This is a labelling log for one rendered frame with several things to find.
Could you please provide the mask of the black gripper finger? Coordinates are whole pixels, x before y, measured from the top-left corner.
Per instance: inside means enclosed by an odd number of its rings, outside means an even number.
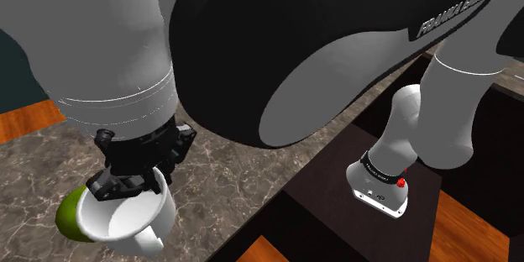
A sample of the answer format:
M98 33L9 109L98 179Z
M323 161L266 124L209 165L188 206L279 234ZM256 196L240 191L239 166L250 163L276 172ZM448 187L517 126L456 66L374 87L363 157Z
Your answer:
M86 181L86 187L99 201L136 197L143 191L141 176L114 176L109 169L100 170Z
M158 174L161 175L161 171L156 167L147 167L143 171L144 184L155 194L161 193L161 184L156 178Z

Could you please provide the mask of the white mug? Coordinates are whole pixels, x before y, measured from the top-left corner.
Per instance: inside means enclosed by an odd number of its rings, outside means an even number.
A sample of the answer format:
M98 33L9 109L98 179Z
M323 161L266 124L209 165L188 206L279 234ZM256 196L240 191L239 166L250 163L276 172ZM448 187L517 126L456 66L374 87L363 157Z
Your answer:
M143 191L127 199L100 202L85 190L77 203L76 223L89 239L126 255L156 255L174 226L176 205L164 175L154 168L160 193Z

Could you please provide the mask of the green round fruit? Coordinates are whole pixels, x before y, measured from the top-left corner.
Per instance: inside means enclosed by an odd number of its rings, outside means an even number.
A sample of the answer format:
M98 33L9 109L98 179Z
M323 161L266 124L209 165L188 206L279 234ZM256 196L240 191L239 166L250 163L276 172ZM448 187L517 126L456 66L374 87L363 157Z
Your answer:
M55 214L55 225L59 232L69 240L93 243L78 227L76 222L77 203L86 190L84 185L76 188L67 195L60 203Z

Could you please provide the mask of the dark robot stand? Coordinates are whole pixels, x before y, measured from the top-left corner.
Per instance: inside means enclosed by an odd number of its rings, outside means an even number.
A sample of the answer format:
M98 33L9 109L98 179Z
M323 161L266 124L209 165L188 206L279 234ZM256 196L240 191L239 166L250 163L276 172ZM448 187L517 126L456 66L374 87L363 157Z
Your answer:
M407 171L406 213L360 202L345 178L383 131L394 92L420 81L420 57L207 262L237 262L265 238L289 262L524 262L524 96L493 85L474 119L474 156L456 170Z

